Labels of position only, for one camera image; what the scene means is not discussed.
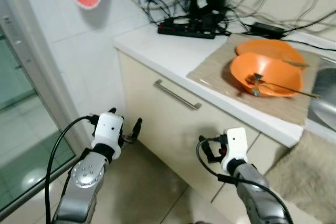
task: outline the kitchen counter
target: kitchen counter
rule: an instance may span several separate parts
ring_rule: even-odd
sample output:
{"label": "kitchen counter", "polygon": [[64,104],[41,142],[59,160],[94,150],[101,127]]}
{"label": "kitchen counter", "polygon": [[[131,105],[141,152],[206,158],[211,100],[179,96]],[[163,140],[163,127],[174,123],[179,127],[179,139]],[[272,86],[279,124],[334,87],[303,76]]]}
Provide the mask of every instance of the kitchen counter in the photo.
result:
{"label": "kitchen counter", "polygon": [[[224,44],[228,37],[217,36],[210,40],[159,35],[156,29],[157,27],[154,25],[147,25],[118,36],[113,40],[114,46],[281,144],[292,147],[300,140],[303,133],[302,126],[258,111],[186,77],[190,71]],[[288,39],[308,41],[321,47],[334,47],[334,43],[331,41],[300,32],[293,33],[288,36]],[[336,59],[334,52],[322,51],[301,44],[292,45]]]}

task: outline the stainless steel sink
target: stainless steel sink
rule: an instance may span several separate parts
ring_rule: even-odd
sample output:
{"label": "stainless steel sink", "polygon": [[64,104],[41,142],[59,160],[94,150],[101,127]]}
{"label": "stainless steel sink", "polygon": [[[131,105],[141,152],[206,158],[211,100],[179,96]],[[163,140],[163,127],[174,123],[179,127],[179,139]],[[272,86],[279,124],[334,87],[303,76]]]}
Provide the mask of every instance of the stainless steel sink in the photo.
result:
{"label": "stainless steel sink", "polygon": [[308,118],[336,131],[336,61],[322,58],[313,93],[321,99],[312,98]]}

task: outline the cabinet handle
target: cabinet handle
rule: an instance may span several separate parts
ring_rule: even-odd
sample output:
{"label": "cabinet handle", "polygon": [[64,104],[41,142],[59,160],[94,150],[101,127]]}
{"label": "cabinet handle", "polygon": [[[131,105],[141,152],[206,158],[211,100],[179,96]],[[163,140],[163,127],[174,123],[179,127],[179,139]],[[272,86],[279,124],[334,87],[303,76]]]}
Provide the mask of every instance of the cabinet handle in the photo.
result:
{"label": "cabinet handle", "polygon": [[188,102],[187,100],[183,99],[182,97],[180,97],[179,95],[175,94],[174,92],[170,91],[169,89],[167,89],[166,87],[161,85],[162,80],[157,80],[154,83],[154,86],[158,87],[159,89],[161,89],[162,91],[166,92],[167,94],[171,95],[172,97],[178,99],[180,102],[183,102],[185,105],[187,105],[189,108],[193,109],[193,110],[198,110],[202,105],[198,102],[195,105],[193,105],[192,103]]}

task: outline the tile floor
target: tile floor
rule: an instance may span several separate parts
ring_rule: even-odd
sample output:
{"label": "tile floor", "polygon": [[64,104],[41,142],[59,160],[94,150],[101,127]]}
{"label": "tile floor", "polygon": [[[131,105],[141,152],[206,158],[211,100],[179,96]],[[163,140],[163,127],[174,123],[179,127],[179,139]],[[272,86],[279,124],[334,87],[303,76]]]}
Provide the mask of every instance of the tile floor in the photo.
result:
{"label": "tile floor", "polygon": [[[59,131],[37,96],[0,111],[0,210],[44,178]],[[66,141],[56,169],[73,157]]]}
{"label": "tile floor", "polygon": [[[65,179],[66,175],[63,174],[50,189],[53,211]],[[44,224],[43,201],[41,191],[3,220],[2,224]],[[98,193],[92,224],[189,224],[197,221],[230,223],[137,142],[123,148],[121,157],[110,165]]]}

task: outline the door frame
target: door frame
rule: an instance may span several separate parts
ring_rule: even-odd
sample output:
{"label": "door frame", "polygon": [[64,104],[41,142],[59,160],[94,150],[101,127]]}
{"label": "door frame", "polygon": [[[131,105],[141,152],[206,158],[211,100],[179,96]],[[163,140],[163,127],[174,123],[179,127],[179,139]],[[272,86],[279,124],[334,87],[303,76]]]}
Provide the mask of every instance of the door frame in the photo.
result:
{"label": "door frame", "polygon": [[[58,128],[63,130],[80,115],[57,69],[29,0],[0,0],[0,25],[43,105]],[[76,157],[53,173],[51,179],[66,171],[78,160],[83,149],[91,145],[82,123],[76,124],[66,137]],[[0,221],[43,187],[44,180],[0,212]]]}

